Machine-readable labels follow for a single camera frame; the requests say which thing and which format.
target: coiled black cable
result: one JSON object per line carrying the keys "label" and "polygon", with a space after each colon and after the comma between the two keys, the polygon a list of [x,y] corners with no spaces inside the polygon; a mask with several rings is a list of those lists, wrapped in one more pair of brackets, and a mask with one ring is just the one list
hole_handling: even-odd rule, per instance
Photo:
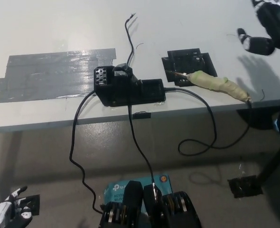
{"label": "coiled black cable", "polygon": [[[249,115],[249,120],[248,120],[248,125],[245,129],[245,131],[232,143],[230,143],[229,145],[226,145],[226,146],[214,146],[214,143],[216,142],[217,140],[217,128],[216,128],[216,123],[215,123],[215,119],[214,119],[214,115],[213,115],[213,112],[211,110],[211,107],[208,105],[208,103],[202,98],[200,97],[199,95],[193,93],[192,91],[189,91],[189,90],[186,90],[186,89],[182,89],[182,88],[165,88],[166,91],[176,91],[176,92],[184,92],[184,93],[188,93],[192,96],[194,96],[195,98],[197,98],[198,100],[200,100],[201,102],[203,102],[206,107],[207,107],[207,110],[209,112],[209,114],[211,115],[211,118],[212,118],[212,122],[213,122],[213,131],[214,131],[214,139],[212,141],[211,144],[207,144],[205,142],[202,142],[202,141],[199,141],[199,140],[196,140],[196,139],[184,139],[182,140],[179,144],[178,144],[178,152],[183,155],[183,156],[188,156],[188,157],[191,157],[191,156],[196,156],[196,155],[200,155],[200,154],[203,154],[205,152],[207,152],[209,149],[217,149],[217,150],[222,150],[222,149],[227,149],[229,147],[232,147],[234,146],[235,144],[237,144],[246,134],[247,132],[249,131],[249,128],[250,128],[250,123],[251,123],[251,119],[252,119],[252,105],[251,105],[251,102],[250,101],[247,101],[247,105],[250,109],[250,115]],[[201,152],[198,152],[198,153],[194,153],[194,154],[186,154],[186,153],[183,153],[180,149],[181,145],[185,142],[196,142],[196,143],[199,143],[201,145],[204,145],[206,146],[206,148],[201,151]]]}

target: gray duct tape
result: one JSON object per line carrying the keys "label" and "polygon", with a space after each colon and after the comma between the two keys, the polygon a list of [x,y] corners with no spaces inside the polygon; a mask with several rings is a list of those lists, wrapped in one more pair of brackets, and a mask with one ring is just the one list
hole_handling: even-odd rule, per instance
{"label": "gray duct tape", "polygon": [[10,56],[0,103],[84,96],[93,90],[93,70],[114,59],[114,48]]}

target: white robotic hand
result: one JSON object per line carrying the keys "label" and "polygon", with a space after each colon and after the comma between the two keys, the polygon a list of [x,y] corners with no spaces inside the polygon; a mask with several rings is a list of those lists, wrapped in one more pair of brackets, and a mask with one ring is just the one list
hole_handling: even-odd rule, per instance
{"label": "white robotic hand", "polygon": [[27,187],[17,189],[0,203],[0,228],[25,228],[31,222],[30,208],[20,207],[27,198],[17,200],[18,195],[26,189]]}

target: black metal stand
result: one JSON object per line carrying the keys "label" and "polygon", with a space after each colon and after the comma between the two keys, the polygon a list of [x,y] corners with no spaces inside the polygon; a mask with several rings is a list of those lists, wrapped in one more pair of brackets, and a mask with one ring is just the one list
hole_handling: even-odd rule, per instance
{"label": "black metal stand", "polygon": [[229,185],[235,198],[256,196],[263,194],[261,186],[272,175],[280,165],[280,148],[274,157],[268,162],[258,176],[234,178],[229,181]]}

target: black mount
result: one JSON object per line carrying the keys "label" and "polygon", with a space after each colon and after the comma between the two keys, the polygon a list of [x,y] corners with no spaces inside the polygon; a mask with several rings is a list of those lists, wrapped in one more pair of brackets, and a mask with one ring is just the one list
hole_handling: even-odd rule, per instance
{"label": "black mount", "polygon": [[234,178],[229,181],[229,185],[235,198],[256,196],[263,194],[262,185],[272,175],[280,165],[280,148],[274,157],[267,163],[257,176]]}
{"label": "black mount", "polygon": [[139,105],[165,101],[162,79],[138,80],[126,64],[99,66],[94,71],[94,91],[104,106]]}

